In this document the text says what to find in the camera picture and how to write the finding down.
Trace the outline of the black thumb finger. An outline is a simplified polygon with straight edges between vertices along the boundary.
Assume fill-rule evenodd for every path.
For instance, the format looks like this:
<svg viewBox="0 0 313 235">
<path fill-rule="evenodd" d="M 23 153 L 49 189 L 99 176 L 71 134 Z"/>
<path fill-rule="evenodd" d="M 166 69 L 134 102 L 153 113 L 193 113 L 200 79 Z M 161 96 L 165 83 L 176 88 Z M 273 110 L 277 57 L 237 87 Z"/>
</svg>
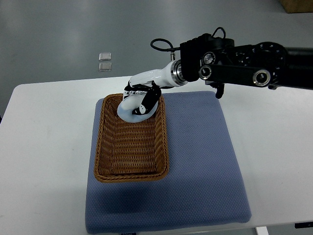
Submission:
<svg viewBox="0 0 313 235">
<path fill-rule="evenodd" d="M 148 114 L 157 104 L 160 96 L 161 89 L 157 85 L 144 88 L 144 98 L 140 105 L 132 111 L 133 115 L 145 115 Z"/>
</svg>

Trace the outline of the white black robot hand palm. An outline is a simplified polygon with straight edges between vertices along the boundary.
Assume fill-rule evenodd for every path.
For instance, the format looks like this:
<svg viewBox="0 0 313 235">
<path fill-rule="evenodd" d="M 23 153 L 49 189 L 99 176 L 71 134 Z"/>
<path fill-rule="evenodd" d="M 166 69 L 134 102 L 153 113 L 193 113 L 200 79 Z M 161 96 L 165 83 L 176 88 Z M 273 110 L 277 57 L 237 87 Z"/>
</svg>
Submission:
<svg viewBox="0 0 313 235">
<path fill-rule="evenodd" d="M 150 70 L 131 76 L 124 89 L 123 99 L 135 97 L 143 99 L 153 86 L 156 86 L 157 90 L 173 88 L 171 74 L 163 70 Z"/>
</svg>

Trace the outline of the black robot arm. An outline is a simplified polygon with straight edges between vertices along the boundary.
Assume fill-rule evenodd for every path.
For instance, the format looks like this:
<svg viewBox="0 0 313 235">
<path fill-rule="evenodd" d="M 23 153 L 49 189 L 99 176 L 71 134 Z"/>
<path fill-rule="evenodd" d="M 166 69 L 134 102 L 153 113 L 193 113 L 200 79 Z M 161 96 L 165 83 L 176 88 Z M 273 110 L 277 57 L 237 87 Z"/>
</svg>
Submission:
<svg viewBox="0 0 313 235">
<path fill-rule="evenodd" d="M 310 48 L 284 47 L 274 42 L 236 46 L 226 36 L 205 33 L 169 46 L 167 51 L 180 52 L 158 70 L 139 73 L 130 78 L 124 89 L 121 108 L 131 115 L 151 115 L 156 111 L 163 89 L 181 87 L 203 80 L 216 89 L 216 98 L 224 94 L 225 84 L 251 87 L 313 87 L 313 51 Z"/>
</svg>

